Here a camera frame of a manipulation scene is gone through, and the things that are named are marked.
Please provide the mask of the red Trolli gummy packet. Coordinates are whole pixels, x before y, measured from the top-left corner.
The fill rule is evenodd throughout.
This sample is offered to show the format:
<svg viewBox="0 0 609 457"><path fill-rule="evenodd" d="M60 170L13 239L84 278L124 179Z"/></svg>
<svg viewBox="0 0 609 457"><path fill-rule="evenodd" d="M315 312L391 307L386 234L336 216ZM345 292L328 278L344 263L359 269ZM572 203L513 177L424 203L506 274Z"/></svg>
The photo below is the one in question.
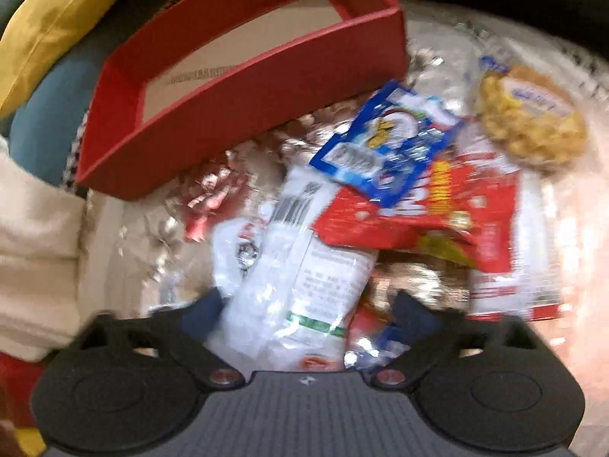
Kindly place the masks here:
<svg viewBox="0 0 609 457"><path fill-rule="evenodd" d="M393 208L344 188L313 224L328 246L425 254L487 273L512 269L519 170L495 152L440 158Z"/></svg>

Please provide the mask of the white duck snack packet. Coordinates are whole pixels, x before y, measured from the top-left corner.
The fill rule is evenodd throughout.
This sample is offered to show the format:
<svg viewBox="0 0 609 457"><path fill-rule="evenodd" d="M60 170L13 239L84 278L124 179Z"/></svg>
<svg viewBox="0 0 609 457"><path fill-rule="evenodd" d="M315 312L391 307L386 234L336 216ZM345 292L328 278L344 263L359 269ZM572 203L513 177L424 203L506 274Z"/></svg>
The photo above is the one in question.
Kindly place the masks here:
<svg viewBox="0 0 609 457"><path fill-rule="evenodd" d="M289 169L259 255L207 346L243 374L335 371L378 254L322 243L315 221L339 184L310 166Z"/></svg>

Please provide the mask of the cream blanket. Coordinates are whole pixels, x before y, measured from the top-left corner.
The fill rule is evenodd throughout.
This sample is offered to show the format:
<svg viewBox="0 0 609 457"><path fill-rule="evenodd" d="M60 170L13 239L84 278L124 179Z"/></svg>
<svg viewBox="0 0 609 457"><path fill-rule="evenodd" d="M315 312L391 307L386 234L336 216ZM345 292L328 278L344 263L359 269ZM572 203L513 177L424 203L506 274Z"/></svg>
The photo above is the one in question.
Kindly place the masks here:
<svg viewBox="0 0 609 457"><path fill-rule="evenodd" d="M1 141L1 351L37 361L68 344L86 201L32 176Z"/></svg>

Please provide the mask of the floral satin tablecloth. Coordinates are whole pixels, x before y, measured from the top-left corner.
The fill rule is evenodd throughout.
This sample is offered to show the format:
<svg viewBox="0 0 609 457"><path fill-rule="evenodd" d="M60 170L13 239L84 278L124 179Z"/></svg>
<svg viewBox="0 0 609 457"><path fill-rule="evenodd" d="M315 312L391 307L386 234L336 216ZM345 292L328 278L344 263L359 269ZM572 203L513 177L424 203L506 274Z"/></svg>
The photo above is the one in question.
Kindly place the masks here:
<svg viewBox="0 0 609 457"><path fill-rule="evenodd" d="M287 318L230 350L245 369L374 368L403 352L398 292L434 310L494 321L518 314L583 382L577 444L608 439L608 98L593 58L538 32L469 10L410 4L408 89L431 117L464 121L403 199L381 208L348 185L326 199L289 189L365 102L354 83L306 100L315 83L271 71L278 48L335 20L301 0L264 14L147 80L126 45L104 66L84 140L88 161L126 197L100 230L89 290L131 317L177 307L198 288L233 297L262 257L271 216L315 243L323 262L377 251L348 297L345 334L322 317L325 291L290 286Z"/></svg>

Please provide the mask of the yellow cushion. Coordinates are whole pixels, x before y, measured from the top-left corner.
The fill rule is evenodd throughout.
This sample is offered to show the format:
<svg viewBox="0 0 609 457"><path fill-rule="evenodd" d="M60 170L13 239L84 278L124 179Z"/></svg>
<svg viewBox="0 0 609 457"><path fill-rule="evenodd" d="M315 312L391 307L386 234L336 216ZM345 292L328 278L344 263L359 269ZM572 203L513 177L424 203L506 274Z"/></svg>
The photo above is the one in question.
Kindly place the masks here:
<svg viewBox="0 0 609 457"><path fill-rule="evenodd" d="M33 93L53 65L101 20L116 0L25 0L1 37L1 116Z"/></svg>

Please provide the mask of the blue coconut snack packet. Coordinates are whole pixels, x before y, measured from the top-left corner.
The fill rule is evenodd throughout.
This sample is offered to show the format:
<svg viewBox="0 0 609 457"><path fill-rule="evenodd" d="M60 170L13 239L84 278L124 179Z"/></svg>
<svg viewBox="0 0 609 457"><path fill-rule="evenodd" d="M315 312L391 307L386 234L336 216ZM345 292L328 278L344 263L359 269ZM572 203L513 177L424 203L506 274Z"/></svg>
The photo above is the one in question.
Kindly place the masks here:
<svg viewBox="0 0 609 457"><path fill-rule="evenodd" d="M347 131L330 137L310 166L381 208L392 208L461 127L464 119L440 98L392 80L364 103Z"/></svg>

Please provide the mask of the teal sofa cushion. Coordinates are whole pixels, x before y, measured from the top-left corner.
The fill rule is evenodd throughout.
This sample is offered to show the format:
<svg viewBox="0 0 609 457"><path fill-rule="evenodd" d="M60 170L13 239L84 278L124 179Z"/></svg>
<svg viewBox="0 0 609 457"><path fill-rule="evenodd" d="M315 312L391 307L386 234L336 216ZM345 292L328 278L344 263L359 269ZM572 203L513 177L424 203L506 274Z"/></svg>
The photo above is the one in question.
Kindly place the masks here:
<svg viewBox="0 0 609 457"><path fill-rule="evenodd" d="M58 187L97 84L120 40L92 32L71 48L18 108L8 134L10 157L27 172Z"/></svg>

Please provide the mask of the red cardboard box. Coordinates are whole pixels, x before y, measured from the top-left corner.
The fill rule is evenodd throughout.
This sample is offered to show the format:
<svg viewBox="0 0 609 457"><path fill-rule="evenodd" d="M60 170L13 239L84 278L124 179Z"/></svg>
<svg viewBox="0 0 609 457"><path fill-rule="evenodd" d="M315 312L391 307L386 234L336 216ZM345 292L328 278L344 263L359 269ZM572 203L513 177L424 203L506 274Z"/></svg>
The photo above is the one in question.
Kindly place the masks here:
<svg viewBox="0 0 609 457"><path fill-rule="evenodd" d="M332 21L258 52L160 105L145 91L188 55L296 0L182 0L105 61L81 143L77 183L123 200L313 109L406 74L396 0L327 0Z"/></svg>

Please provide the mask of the red white striped packet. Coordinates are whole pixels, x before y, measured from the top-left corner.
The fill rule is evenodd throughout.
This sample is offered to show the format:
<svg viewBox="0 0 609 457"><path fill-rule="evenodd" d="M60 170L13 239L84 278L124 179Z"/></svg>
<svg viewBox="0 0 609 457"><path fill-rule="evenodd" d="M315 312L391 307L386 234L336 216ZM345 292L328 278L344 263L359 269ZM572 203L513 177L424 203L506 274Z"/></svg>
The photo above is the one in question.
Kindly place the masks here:
<svg viewBox="0 0 609 457"><path fill-rule="evenodd" d="M512 315L535 322L560 315L561 290L542 181L535 172L522 170L518 183L510 237L512 269L503 273L471 273L472 319L495 321Z"/></svg>

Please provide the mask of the yellow popcorn snack packet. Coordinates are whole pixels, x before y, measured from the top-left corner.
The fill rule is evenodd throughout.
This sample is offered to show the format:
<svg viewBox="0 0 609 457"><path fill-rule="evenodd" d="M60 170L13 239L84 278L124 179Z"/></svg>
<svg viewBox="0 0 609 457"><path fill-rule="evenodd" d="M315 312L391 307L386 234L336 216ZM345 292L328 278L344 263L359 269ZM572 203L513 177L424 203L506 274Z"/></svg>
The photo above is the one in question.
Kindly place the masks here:
<svg viewBox="0 0 609 457"><path fill-rule="evenodd" d="M475 108L482 130L515 161L550 171L585 151L588 129L573 97L527 65L480 59Z"/></svg>

